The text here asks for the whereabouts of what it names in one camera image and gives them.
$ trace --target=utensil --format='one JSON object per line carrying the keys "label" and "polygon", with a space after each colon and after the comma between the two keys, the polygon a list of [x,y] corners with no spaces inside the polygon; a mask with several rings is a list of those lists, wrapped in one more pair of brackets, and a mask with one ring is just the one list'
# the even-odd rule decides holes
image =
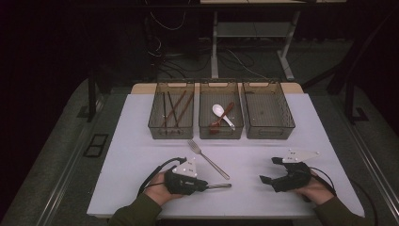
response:
{"label": "utensil", "polygon": [[182,95],[180,95],[179,100],[176,102],[176,104],[172,107],[171,111],[169,111],[167,117],[164,119],[164,122],[162,123],[161,127],[163,127],[165,125],[165,127],[167,127],[167,122],[169,120],[169,117],[172,114],[175,114],[175,109],[177,108],[177,106],[179,105],[180,101],[182,100],[182,98],[185,96],[186,90],[182,93]]}
{"label": "utensil", "polygon": [[230,102],[229,105],[226,107],[226,110],[223,111],[223,114],[221,114],[219,116],[219,119],[217,119],[216,121],[212,122],[210,127],[211,127],[211,134],[215,134],[218,133],[219,130],[217,129],[217,127],[220,127],[220,121],[222,121],[223,117],[225,117],[232,109],[232,107],[234,106],[234,102]]}
{"label": "utensil", "polygon": [[231,184],[219,184],[219,185],[213,185],[213,186],[206,186],[206,189],[229,188],[229,187],[231,187]]}
{"label": "utensil", "polygon": [[[214,105],[214,106],[212,106],[212,110],[214,111],[214,113],[215,113],[218,117],[221,117],[222,114],[223,114],[223,112],[224,112],[223,106],[221,106],[221,105]],[[232,130],[235,130],[234,124],[229,120],[229,118],[227,118],[226,115],[223,117],[223,120],[226,121],[226,123],[231,127]]]}
{"label": "utensil", "polygon": [[185,103],[184,109],[183,109],[182,113],[180,113],[179,119],[176,121],[176,124],[174,125],[174,127],[177,127],[177,126],[179,125],[179,122],[180,122],[180,120],[182,119],[185,110],[188,108],[188,106],[190,105],[190,102],[193,100],[193,98],[194,98],[194,91],[191,92],[191,95],[190,95],[190,97],[188,98],[187,102]]}
{"label": "utensil", "polygon": [[206,161],[209,162],[209,164],[211,164],[211,166],[213,166],[215,168],[215,170],[217,170],[226,180],[230,180],[230,176],[223,171],[220,167],[218,167],[213,161],[211,161],[211,159],[209,159],[205,154],[202,153],[202,150],[200,149],[200,147],[197,145],[196,142],[194,142],[194,140],[189,139],[187,140],[188,145],[190,145],[191,150],[196,153],[196,154],[200,154],[203,158],[205,158]]}
{"label": "utensil", "polygon": [[179,127],[179,124],[177,123],[176,112],[175,112],[175,109],[174,109],[174,106],[173,106],[173,102],[172,102],[172,98],[170,97],[170,92],[169,91],[168,91],[168,98],[169,98],[169,102],[170,102],[170,107],[172,107],[173,116],[174,116],[174,119],[175,119],[175,122],[176,122],[176,126]]}

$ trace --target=white table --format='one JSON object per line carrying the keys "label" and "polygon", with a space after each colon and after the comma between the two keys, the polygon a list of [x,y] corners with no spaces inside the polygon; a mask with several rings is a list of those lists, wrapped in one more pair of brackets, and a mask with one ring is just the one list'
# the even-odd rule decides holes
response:
{"label": "white table", "polygon": [[163,206],[160,218],[313,218],[311,203],[303,202],[291,192],[276,193],[259,178],[259,175],[272,178],[286,175],[285,167],[274,165],[271,158],[283,157],[291,148],[320,152],[320,156],[305,163],[327,173],[343,203],[353,213],[364,216],[310,97],[297,92],[286,94],[286,98],[296,124],[287,140],[247,139],[245,129],[241,139],[201,140],[199,96],[196,94],[194,140],[231,176],[226,181],[208,162],[190,151],[186,140],[152,139],[147,124],[153,94],[128,95],[88,214],[110,218],[118,208],[129,205],[136,198],[140,185],[157,166],[173,157],[196,157],[199,179],[210,185],[231,183],[232,188],[195,192],[169,202]]}

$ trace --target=sleeve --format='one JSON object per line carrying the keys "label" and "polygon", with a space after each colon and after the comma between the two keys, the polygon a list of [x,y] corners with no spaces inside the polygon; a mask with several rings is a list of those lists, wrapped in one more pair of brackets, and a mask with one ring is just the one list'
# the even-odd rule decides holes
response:
{"label": "sleeve", "polygon": [[153,226],[162,208],[145,194],[128,206],[121,207],[109,220],[109,226]]}
{"label": "sleeve", "polygon": [[373,226],[367,218],[353,214],[337,197],[317,206],[314,211],[326,226]]}

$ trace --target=white spoon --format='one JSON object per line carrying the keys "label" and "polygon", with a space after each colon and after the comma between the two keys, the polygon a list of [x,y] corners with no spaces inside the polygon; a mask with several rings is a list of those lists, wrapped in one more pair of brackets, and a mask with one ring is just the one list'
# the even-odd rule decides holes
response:
{"label": "white spoon", "polygon": [[[221,105],[212,106],[212,110],[218,117],[220,117],[224,112],[223,106]],[[232,130],[235,130],[234,124],[229,120],[229,118],[227,118],[227,116],[223,117],[223,120],[226,121],[226,123],[231,127]]]}

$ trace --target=metal fork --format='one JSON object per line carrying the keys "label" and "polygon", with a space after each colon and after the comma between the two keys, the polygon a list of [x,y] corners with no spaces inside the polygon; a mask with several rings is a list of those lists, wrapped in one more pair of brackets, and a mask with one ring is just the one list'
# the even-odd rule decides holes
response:
{"label": "metal fork", "polygon": [[209,162],[209,164],[211,164],[211,166],[213,166],[215,168],[215,170],[217,170],[226,180],[230,180],[230,176],[223,171],[220,167],[218,167],[213,161],[211,161],[211,159],[209,159],[205,154],[202,153],[202,150],[200,149],[200,147],[197,145],[196,142],[194,142],[194,140],[192,139],[188,139],[187,140],[188,145],[190,145],[191,150],[196,153],[196,154],[200,154],[202,155],[203,158],[206,159],[206,161]]}

